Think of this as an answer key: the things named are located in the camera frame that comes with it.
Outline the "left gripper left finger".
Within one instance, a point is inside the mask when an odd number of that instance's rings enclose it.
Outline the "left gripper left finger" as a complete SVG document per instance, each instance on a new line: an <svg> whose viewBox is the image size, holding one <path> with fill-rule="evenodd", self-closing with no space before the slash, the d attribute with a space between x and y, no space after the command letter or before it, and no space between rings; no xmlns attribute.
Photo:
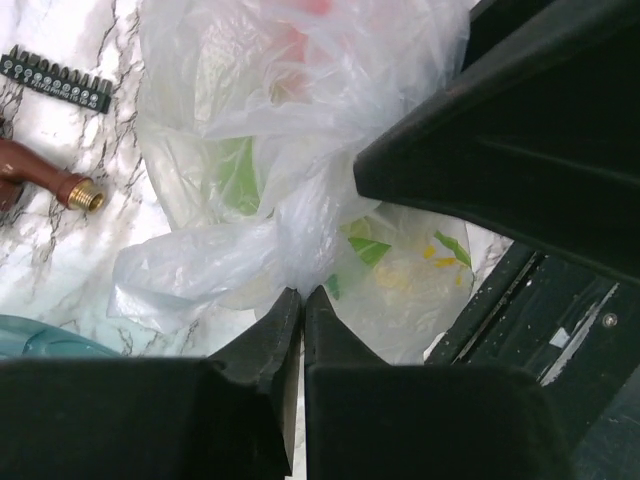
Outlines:
<svg viewBox="0 0 640 480"><path fill-rule="evenodd" d="M5 479L282 479L293 471L302 301L207 357L1 359Z"/></svg>

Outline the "translucent white plastic bag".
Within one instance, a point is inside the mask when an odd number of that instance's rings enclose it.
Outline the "translucent white plastic bag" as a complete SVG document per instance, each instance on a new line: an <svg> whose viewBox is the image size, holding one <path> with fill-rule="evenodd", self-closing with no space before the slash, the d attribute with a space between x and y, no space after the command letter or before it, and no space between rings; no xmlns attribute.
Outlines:
<svg viewBox="0 0 640 480"><path fill-rule="evenodd" d="M464 222L361 197L357 155L460 70L463 1L333 1L306 67L264 1L147 1L136 136L171 230L117 257L108 312L160 332L323 288L393 364L417 364L474 282Z"/></svg>

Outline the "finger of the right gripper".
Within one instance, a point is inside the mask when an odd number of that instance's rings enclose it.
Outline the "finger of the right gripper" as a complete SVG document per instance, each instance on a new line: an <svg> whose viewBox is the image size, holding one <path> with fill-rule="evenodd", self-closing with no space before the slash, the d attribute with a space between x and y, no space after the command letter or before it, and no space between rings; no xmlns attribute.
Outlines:
<svg viewBox="0 0 640 480"><path fill-rule="evenodd" d="M358 192L639 280L639 5L481 1L460 74L362 151Z"/></svg>

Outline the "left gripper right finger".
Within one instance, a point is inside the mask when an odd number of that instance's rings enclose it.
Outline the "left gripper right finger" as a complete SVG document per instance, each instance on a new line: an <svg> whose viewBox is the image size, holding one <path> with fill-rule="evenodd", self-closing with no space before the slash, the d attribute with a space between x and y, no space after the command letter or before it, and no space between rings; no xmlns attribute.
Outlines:
<svg viewBox="0 0 640 480"><path fill-rule="evenodd" d="M392 366L337 316L305 306L306 471L311 479L570 479L542 387L484 366Z"/></svg>

